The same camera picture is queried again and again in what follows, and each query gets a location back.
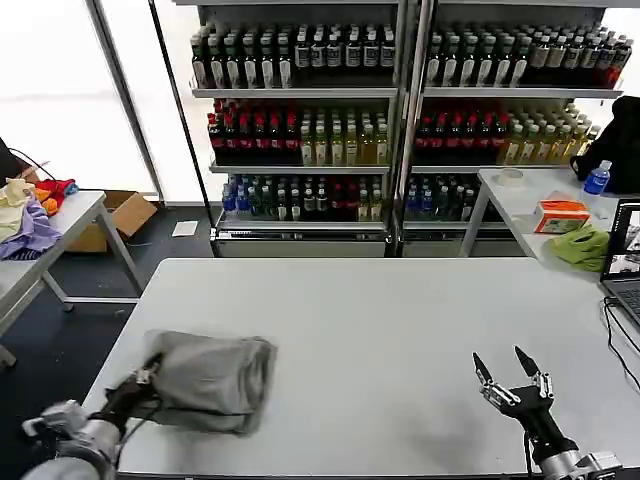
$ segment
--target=cardboard box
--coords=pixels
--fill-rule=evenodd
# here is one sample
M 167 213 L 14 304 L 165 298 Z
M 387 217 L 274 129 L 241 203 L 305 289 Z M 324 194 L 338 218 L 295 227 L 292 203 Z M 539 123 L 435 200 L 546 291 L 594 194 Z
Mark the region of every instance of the cardboard box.
M 158 210 L 137 192 L 106 190 L 104 206 L 111 212 L 111 219 L 123 240 L 127 240 L 147 223 Z M 107 239 L 97 223 L 92 223 L 73 242 L 67 252 L 97 253 L 107 251 Z

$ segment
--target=cable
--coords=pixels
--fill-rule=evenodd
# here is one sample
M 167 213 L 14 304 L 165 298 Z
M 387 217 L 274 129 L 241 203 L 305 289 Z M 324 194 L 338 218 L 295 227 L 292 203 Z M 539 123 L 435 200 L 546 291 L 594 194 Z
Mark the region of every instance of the cable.
M 42 170 L 44 173 L 46 173 L 47 175 L 49 175 L 53 180 L 55 180 L 56 178 L 51 175 L 42 165 L 40 165 L 38 162 L 36 162 L 33 158 L 31 158 L 29 155 L 27 155 L 26 153 L 18 150 L 17 148 L 11 148 L 8 147 L 10 152 L 18 152 L 20 155 L 26 157 L 33 165 L 35 165 L 36 167 L 38 167 L 40 170 Z

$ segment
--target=paper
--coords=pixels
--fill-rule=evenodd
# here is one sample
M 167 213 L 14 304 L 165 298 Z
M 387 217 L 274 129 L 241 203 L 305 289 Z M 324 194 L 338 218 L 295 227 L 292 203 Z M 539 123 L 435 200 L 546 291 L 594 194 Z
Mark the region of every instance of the paper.
M 198 228 L 197 220 L 189 220 L 187 222 L 176 222 L 176 227 L 173 229 L 172 237 L 191 237 L 196 233 Z

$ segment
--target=black bag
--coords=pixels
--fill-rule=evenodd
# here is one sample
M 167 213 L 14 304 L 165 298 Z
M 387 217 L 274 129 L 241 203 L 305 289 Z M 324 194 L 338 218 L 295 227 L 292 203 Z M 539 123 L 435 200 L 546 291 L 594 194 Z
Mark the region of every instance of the black bag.
M 578 179 L 585 181 L 602 160 L 609 160 L 611 180 L 605 190 L 640 193 L 640 98 L 620 97 L 611 110 L 611 123 L 585 155 L 571 159 L 571 167 Z

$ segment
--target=metal pole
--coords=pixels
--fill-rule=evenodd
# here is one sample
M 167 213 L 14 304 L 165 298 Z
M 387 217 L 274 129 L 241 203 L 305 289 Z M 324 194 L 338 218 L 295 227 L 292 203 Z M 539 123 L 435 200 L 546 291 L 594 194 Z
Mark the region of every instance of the metal pole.
M 138 150 L 140 151 L 142 160 L 147 167 L 147 171 L 151 177 L 151 182 L 158 193 L 160 203 L 164 204 L 164 194 L 160 185 L 160 178 L 158 177 L 158 173 L 156 172 L 156 168 L 153 164 L 149 144 L 144 135 L 144 131 L 142 130 L 142 125 L 138 118 L 138 112 L 135 104 L 133 103 L 133 98 L 131 97 L 129 84 L 127 83 L 124 70 L 122 69 L 122 64 L 120 63 L 120 57 L 118 56 L 118 51 L 116 50 L 113 42 L 113 36 L 111 35 L 111 30 L 109 29 L 104 9 L 102 8 L 102 2 L 101 0 L 85 0 L 85 3 L 87 4 L 89 16 L 93 22 L 96 35 L 98 35 L 98 41 L 102 47 L 102 52 L 107 60 L 107 65 L 111 72 L 111 78 L 113 78 L 113 83 L 115 84 L 118 96 L 120 97 L 124 113 L 127 116 L 129 126 L 131 127 L 131 131 L 133 132 L 133 136 L 138 145 Z
M 211 214 L 211 204 L 209 203 L 209 196 L 204 186 L 204 180 L 202 179 L 202 173 L 198 165 L 198 157 L 196 157 L 196 151 L 193 148 L 193 141 L 191 141 L 191 134 L 189 133 L 189 127 L 187 125 L 187 119 L 184 115 L 184 109 L 182 108 L 182 101 L 180 95 L 178 95 L 178 87 L 176 86 L 176 78 L 173 75 L 173 68 L 171 68 L 171 62 L 169 61 L 169 53 L 167 52 L 167 45 L 164 42 L 164 35 L 162 34 L 162 27 L 160 26 L 160 19 L 158 18 L 158 11 L 156 10 L 156 4 L 154 0 L 149 1 L 149 9 L 151 10 L 151 17 L 153 18 L 153 26 L 156 29 L 156 35 L 158 36 L 158 43 L 160 44 L 160 50 L 162 51 L 162 59 L 164 60 L 164 66 L 167 69 L 167 75 L 169 76 L 169 83 L 171 83 L 171 91 L 173 92 L 173 99 L 176 102 L 176 108 L 180 115 L 180 122 L 182 123 L 182 130 L 184 131 L 184 137 L 187 140 L 189 146 L 189 153 L 191 154 L 191 161 L 193 162 L 193 168 L 196 171 L 196 177 L 198 178 L 198 184 L 200 185 L 200 192 L 204 200 L 205 207 L 207 209 L 207 217 L 211 228 L 214 228 L 216 224 L 213 221 L 213 215 Z

